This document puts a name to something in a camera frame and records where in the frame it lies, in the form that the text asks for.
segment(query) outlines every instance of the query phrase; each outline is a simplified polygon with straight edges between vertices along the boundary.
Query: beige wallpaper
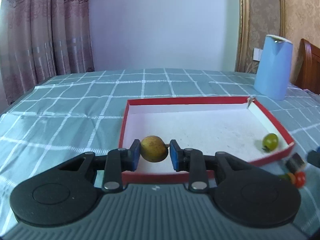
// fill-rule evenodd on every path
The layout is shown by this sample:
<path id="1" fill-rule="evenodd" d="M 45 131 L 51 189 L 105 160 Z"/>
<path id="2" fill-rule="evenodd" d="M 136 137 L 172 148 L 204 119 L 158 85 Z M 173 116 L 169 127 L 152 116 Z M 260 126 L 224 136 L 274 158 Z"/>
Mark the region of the beige wallpaper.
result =
<path id="1" fill-rule="evenodd" d="M 250 0 L 250 32 L 245 71 L 256 73 L 259 62 L 252 60 L 253 48 L 263 48 L 267 34 L 280 33 L 280 0 Z"/>
<path id="2" fill-rule="evenodd" d="M 301 38 L 320 47 L 320 0 L 285 0 L 286 38 L 293 43 L 290 80 L 294 82 L 300 70 L 298 49 Z"/>

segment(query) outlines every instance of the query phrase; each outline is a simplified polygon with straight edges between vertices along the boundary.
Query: red and white box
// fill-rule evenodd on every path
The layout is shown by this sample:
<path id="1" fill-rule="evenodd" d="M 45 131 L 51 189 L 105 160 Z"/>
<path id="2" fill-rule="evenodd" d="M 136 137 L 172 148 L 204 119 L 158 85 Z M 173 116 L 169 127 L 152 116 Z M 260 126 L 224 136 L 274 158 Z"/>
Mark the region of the red and white box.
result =
<path id="1" fill-rule="evenodd" d="M 159 136 L 166 144 L 175 139 L 181 149 L 194 148 L 204 155 L 230 153 L 256 166 L 287 157 L 294 140 L 281 123 L 256 99 L 249 97 L 181 97 L 128 100 L 119 148 L 129 148 L 134 139 Z M 262 150 L 268 133 L 278 135 L 271 153 Z M 124 183 L 180 183 L 188 173 L 176 172 L 170 155 L 159 163 L 140 157 L 135 172 L 123 172 Z"/>

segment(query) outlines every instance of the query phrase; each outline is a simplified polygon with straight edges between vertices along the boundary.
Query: blue pitcher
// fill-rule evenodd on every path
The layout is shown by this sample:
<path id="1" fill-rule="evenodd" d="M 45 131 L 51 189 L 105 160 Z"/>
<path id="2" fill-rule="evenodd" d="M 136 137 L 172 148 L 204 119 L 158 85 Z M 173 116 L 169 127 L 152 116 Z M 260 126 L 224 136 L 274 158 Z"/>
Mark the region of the blue pitcher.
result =
<path id="1" fill-rule="evenodd" d="M 254 88 L 272 99 L 283 100 L 287 91 L 292 60 L 292 42 L 267 35 Z"/>

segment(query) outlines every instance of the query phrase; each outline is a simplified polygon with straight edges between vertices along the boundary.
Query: wall outlet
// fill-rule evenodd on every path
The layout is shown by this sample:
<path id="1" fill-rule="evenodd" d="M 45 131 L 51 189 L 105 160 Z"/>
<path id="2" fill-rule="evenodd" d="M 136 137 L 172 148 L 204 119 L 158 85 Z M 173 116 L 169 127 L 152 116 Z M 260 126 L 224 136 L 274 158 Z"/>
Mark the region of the wall outlet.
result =
<path id="1" fill-rule="evenodd" d="M 252 60 L 260 61 L 261 54 L 262 54 L 262 49 L 254 48 L 253 49 Z"/>

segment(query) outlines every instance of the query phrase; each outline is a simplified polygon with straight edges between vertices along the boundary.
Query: pink curtain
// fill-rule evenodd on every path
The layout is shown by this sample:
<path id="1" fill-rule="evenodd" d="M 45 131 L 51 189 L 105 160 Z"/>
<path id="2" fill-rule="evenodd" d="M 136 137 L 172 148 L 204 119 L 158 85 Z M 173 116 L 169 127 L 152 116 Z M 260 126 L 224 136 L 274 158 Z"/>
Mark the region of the pink curtain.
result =
<path id="1" fill-rule="evenodd" d="M 0 68 L 9 104 L 48 77 L 94 71 L 88 0 L 2 0 Z"/>

